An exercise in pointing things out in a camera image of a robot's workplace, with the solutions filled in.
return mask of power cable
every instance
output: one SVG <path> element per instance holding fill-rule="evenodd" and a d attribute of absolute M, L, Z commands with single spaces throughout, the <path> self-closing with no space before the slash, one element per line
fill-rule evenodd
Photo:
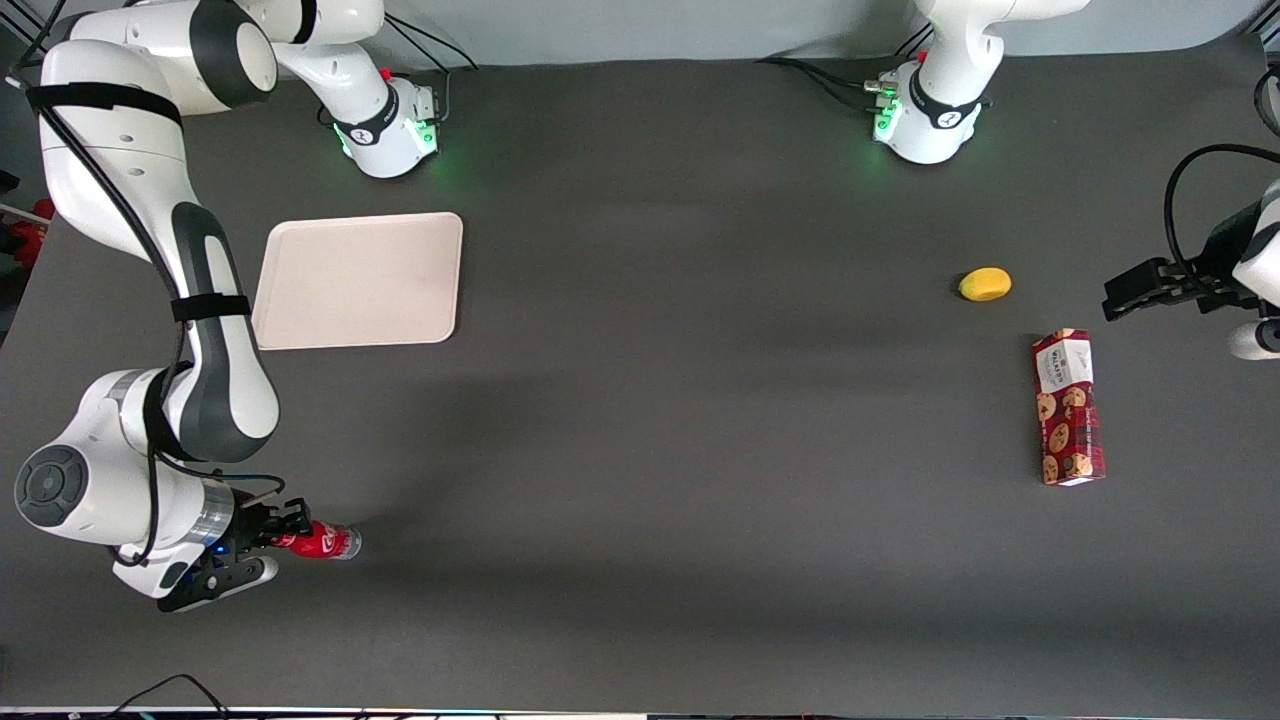
<path fill-rule="evenodd" d="M 1174 264 L 1178 265 L 1178 269 L 1181 270 L 1183 275 L 1206 299 L 1213 299 L 1226 305 L 1239 306 L 1240 305 L 1239 301 L 1233 301 L 1229 299 L 1220 297 L 1217 291 L 1210 287 L 1207 282 L 1201 279 L 1201 277 L 1197 273 L 1192 272 L 1190 263 L 1188 263 L 1187 258 L 1183 256 L 1183 250 L 1178 243 L 1178 233 L 1174 231 L 1174 191 L 1178 190 L 1178 181 L 1181 179 L 1183 173 L 1187 172 L 1187 168 L 1192 163 L 1194 163 L 1197 158 L 1202 158 L 1212 152 L 1235 152 L 1238 155 L 1249 155 L 1252 158 L 1260 158 L 1262 160 L 1268 160 L 1276 164 L 1280 164 L 1280 152 L 1272 152 L 1271 150 L 1263 150 L 1261 147 L 1253 147 L 1251 145 L 1235 145 L 1230 142 L 1206 145 L 1204 147 L 1194 150 L 1185 158 L 1183 158 L 1183 160 L 1178 163 L 1178 167 L 1174 168 L 1174 172 L 1169 176 L 1169 183 L 1165 186 L 1165 204 L 1164 204 L 1165 238 L 1169 242 L 1169 252 L 1174 256 Z"/>
<path fill-rule="evenodd" d="M 417 27 L 416 24 L 413 24 L 413 23 L 411 23 L 408 20 L 404 20 L 402 18 L 398 18 L 398 17 L 390 14 L 390 13 L 387 13 L 387 19 L 397 22 L 397 23 L 407 27 L 408 29 L 412 29 L 413 32 L 417 32 L 417 33 L 422 35 L 424 37 L 426 37 L 429 40 L 433 40 L 433 41 L 435 41 L 435 42 L 438 42 L 438 44 L 448 47 L 449 50 L 453 50 L 454 53 L 457 53 L 458 55 L 461 55 L 462 59 L 466 60 L 468 65 L 471 65 L 472 70 L 479 70 L 480 69 L 480 65 L 477 65 L 476 61 L 471 59 L 471 55 L 467 55 L 466 50 L 458 47 L 457 45 L 449 42 L 448 40 L 444 40 L 443 37 L 440 37 L 438 35 L 433 35 L 430 32 L 426 32 L 425 29 Z"/>
<path fill-rule="evenodd" d="M 911 45 L 911 42 L 914 42 L 916 37 L 920 36 L 920 33 L 928 32 L 928 31 L 932 31 L 932 29 L 933 29 L 933 23 L 925 22 L 923 26 L 920 26 L 920 29 L 918 29 L 914 33 L 911 33 L 911 37 L 908 37 L 906 40 L 902 41 L 901 45 L 897 46 L 897 50 L 893 51 L 893 55 L 895 56 L 901 55 L 902 50 L 906 50 L 906 47 L 909 45 Z"/>

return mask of dark gray tabletop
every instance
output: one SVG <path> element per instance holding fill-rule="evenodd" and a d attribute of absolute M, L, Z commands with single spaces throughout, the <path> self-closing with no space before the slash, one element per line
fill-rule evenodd
<path fill-rule="evenodd" d="M 191 119 L 248 290 L 283 220 L 452 210 L 458 329 L 266 355 L 283 418 L 244 468 L 357 523 L 353 562 L 165 616 L 6 510 L 0 701 L 188 671 L 236 705 L 1275 717 L 1280 366 L 1229 356 L 1243 314 L 1098 309 L 1164 252 L 1178 159 L 1275 145 L 1261 70 L 1240 38 L 1012 59 L 937 168 L 749 64 L 461 74 L 443 155 L 389 182 L 301 83 Z M 1188 243 L 1275 174 L 1193 169 Z M 988 264 L 1007 299 L 951 295 Z M 1039 483 L 1028 347 L 1062 325 L 1093 332 L 1111 475 L 1073 489 Z M 0 466 L 170 332 L 147 265 L 58 224 L 0 351 Z"/>

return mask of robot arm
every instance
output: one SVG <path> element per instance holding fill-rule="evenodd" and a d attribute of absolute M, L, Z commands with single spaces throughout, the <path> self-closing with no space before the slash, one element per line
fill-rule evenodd
<path fill-rule="evenodd" d="M 1111 322 L 1143 307 L 1192 300 L 1202 314 L 1228 306 L 1256 311 L 1257 320 L 1239 325 L 1228 338 L 1231 354 L 1242 360 L 1280 359 L 1277 234 L 1280 181 L 1271 183 L 1262 200 L 1219 223 L 1196 258 L 1152 258 L 1107 281 L 1102 313 Z"/>
<path fill-rule="evenodd" d="M 375 177 L 407 172 L 429 154 L 420 123 L 433 104 L 407 81 L 388 83 L 351 45 L 380 26 L 374 3 L 319 0 L 310 18 L 300 0 L 246 3 L 271 37 L 227 0 L 84 15 L 46 54 L 41 85 L 28 90 L 59 213 L 88 237 L 155 265 L 192 363 L 174 368 L 173 378 L 148 369 L 96 380 L 67 429 L 19 470 L 14 500 L 49 533 L 118 546 L 115 575 L 161 610 L 271 579 L 275 561 L 252 555 L 268 544 L 335 559 L 360 547 L 358 534 L 312 523 L 301 500 L 278 512 L 179 462 L 244 460 L 279 419 L 225 232 L 191 188 L 182 115 L 265 99 L 276 79 L 271 41 L 280 41 L 276 49 L 306 58 L 291 67 L 311 70 L 300 74 L 346 123 L 337 129 L 361 149 L 351 152 L 357 165 Z M 337 27 L 321 22 L 325 9 Z M 300 539 L 316 528 L 323 542 Z"/>
<path fill-rule="evenodd" d="M 1089 0 L 915 0 L 933 23 L 927 60 L 910 60 L 867 83 L 878 92 L 881 117 L 872 137 L 902 158 L 942 163 L 973 137 L 987 83 L 1005 56 L 992 23 L 1038 20 L 1074 13 Z"/>

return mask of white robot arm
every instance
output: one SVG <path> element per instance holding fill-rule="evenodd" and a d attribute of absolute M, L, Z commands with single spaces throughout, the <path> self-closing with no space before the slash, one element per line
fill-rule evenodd
<path fill-rule="evenodd" d="M 192 361 L 99 378 L 67 429 L 19 470 L 14 498 L 32 525 L 115 546 L 116 577 L 161 610 L 271 579 L 275 561 L 252 551 L 312 532 L 301 501 L 278 514 L 180 462 L 244 460 L 279 419 L 227 236 L 191 188 L 182 117 L 265 100 L 279 54 L 330 109 L 361 170 L 402 174 L 435 150 L 434 101 L 384 79 L 353 45 L 381 18 L 380 0 L 178 0 L 93 13 L 72 20 L 27 90 L 59 213 L 156 266 Z M 348 533 L 326 556 L 355 548 Z"/>
<path fill-rule="evenodd" d="M 867 83 L 878 92 L 872 137 L 923 165 L 950 159 L 973 137 L 980 97 L 1005 56 L 992 23 L 1039 20 L 1080 10 L 1089 0 L 915 0 L 936 40 L 922 63 L 911 59 Z"/>

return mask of yellow lemon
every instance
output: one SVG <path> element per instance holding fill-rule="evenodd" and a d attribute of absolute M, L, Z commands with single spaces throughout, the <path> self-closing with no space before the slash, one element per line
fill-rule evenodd
<path fill-rule="evenodd" d="M 960 295 L 974 302 L 987 302 L 1009 295 L 1012 278 L 1000 268 L 978 268 L 960 281 Z"/>

